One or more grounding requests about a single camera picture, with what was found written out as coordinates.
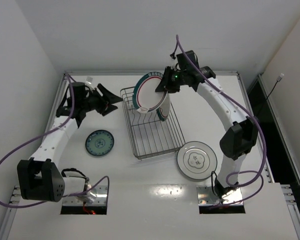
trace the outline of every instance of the wire rack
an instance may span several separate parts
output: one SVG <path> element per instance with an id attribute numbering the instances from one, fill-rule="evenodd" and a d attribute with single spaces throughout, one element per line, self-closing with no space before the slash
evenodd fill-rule
<path id="1" fill-rule="evenodd" d="M 134 108 L 133 91 L 134 87 L 120 91 L 133 155 L 142 160 L 178 151 L 185 138 L 173 105 L 168 118 L 161 121 L 156 111 L 143 114 Z"/>

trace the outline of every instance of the plate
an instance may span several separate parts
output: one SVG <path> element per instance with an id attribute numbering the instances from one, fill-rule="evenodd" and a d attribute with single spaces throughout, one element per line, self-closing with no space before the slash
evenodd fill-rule
<path id="1" fill-rule="evenodd" d="M 160 105 L 160 107 L 156 110 L 156 113 L 158 114 L 158 117 L 161 121 L 167 120 L 170 113 L 170 97 L 169 94 L 167 94 L 164 102 Z"/>
<path id="2" fill-rule="evenodd" d="M 133 90 L 132 103 L 138 112 L 151 113 L 165 101 L 167 92 L 156 92 L 162 77 L 162 73 L 152 71 L 137 82 Z"/>
<path id="3" fill-rule="evenodd" d="M 176 161 L 181 172 L 194 180 L 209 178 L 218 164 L 212 148 L 200 141 L 190 141 L 183 145 L 178 151 Z"/>
<path id="4" fill-rule="evenodd" d="M 85 149 L 94 157 L 108 154 L 114 147 L 114 136 L 106 130 L 92 132 L 85 140 Z"/>

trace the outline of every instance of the white wall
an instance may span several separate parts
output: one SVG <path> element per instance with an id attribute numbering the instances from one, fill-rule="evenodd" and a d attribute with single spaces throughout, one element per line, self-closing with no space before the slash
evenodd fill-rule
<path id="1" fill-rule="evenodd" d="M 270 99 L 283 123 L 300 170 L 300 20 L 266 67 L 263 80 L 268 93 L 280 73 L 284 73 L 284 79 Z"/>
<path id="2" fill-rule="evenodd" d="M 59 70 L 153 70 L 175 35 L 201 66 L 248 86 L 300 16 L 300 0 L 16 0 Z"/>
<path id="3" fill-rule="evenodd" d="M 0 159 L 45 130 L 60 79 L 16 2 L 0 0 Z M 20 150 L 0 168 L 3 202 L 8 203 L 18 182 L 17 163 L 38 144 Z M 0 206 L 0 226 L 5 212 Z"/>

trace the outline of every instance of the white table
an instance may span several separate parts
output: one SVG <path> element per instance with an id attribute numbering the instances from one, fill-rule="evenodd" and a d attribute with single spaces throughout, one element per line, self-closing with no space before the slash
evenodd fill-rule
<path id="1" fill-rule="evenodd" d="M 93 77 L 93 85 L 102 83 L 120 95 L 120 90 L 134 86 L 141 74 L 89 76 Z M 83 82 L 86 77 L 74 76 L 74 79 Z M 218 75 L 217 78 L 226 93 L 245 105 L 236 75 Z M 221 121 L 192 88 L 183 86 L 170 97 L 185 141 L 200 141 L 212 147 L 218 159 L 218 173 L 223 156 L 219 141 L 225 133 Z M 178 171 L 175 153 L 137 160 L 132 154 L 123 107 L 121 103 L 117 106 L 118 110 L 105 117 L 96 112 L 88 113 L 66 146 L 59 164 L 60 170 L 77 168 L 91 182 L 104 175 L 110 177 L 107 214 L 60 215 L 61 202 L 19 209 L 9 240 L 298 239 L 280 185 L 267 180 L 257 196 L 244 202 L 246 213 L 199 214 L 196 185 L 209 185 L 210 179 L 193 182 L 183 177 Z M 110 131 L 115 138 L 112 151 L 102 158 L 91 157 L 85 150 L 87 136 L 98 129 Z M 260 164 L 260 149 L 255 146 L 243 162 L 242 170 L 258 170 Z M 244 174 L 239 181 L 243 183 L 252 177 L 252 174 Z M 167 184 L 167 189 L 162 190 L 162 184 Z M 169 184 L 183 187 L 170 194 Z M 259 186 L 258 180 L 243 188 L 243 196 L 250 195 Z M 20 204 L 30 202 L 22 200 Z"/>

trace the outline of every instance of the white plate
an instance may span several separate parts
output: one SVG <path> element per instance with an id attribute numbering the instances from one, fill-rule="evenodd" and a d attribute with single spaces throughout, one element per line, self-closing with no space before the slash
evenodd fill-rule
<path id="1" fill-rule="evenodd" d="M 190 141 L 183 145 L 178 151 L 176 161 L 181 172 L 195 180 L 209 178 L 218 164 L 211 147 L 199 141 Z"/>
<path id="2" fill-rule="evenodd" d="M 132 96 L 134 108 L 143 114 L 155 111 L 165 101 L 167 92 L 156 92 L 163 74 L 157 71 L 144 75 L 135 85 Z"/>
<path id="3" fill-rule="evenodd" d="M 167 94 L 164 102 L 161 104 L 161 106 L 156 110 L 156 113 L 158 114 L 158 117 L 161 121 L 167 120 L 170 113 L 170 97 L 169 94 Z"/>

